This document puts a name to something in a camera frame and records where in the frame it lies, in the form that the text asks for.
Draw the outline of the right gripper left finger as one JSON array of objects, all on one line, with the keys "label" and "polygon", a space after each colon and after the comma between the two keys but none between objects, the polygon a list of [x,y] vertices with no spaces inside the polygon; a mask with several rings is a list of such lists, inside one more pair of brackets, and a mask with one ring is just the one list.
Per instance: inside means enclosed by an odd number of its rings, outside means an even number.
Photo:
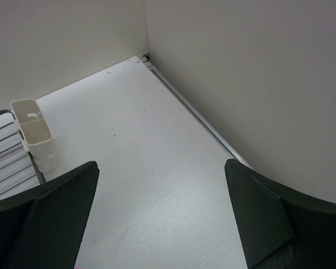
[{"label": "right gripper left finger", "polygon": [[98,180],[89,161],[0,200],[0,268],[74,268]]}]

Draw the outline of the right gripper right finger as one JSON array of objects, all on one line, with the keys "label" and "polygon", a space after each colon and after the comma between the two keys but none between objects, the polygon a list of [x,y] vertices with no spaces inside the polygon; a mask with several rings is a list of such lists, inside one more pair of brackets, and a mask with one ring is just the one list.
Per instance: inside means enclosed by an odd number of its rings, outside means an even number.
[{"label": "right gripper right finger", "polygon": [[226,161],[225,174],[248,268],[336,268],[336,203],[235,159]]}]

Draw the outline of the dark wire dish rack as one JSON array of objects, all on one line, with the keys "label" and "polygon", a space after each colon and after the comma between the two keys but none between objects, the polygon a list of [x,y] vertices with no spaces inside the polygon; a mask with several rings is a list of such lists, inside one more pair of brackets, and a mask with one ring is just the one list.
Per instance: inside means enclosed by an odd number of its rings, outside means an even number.
[{"label": "dark wire dish rack", "polygon": [[10,110],[0,110],[0,200],[46,183]]}]

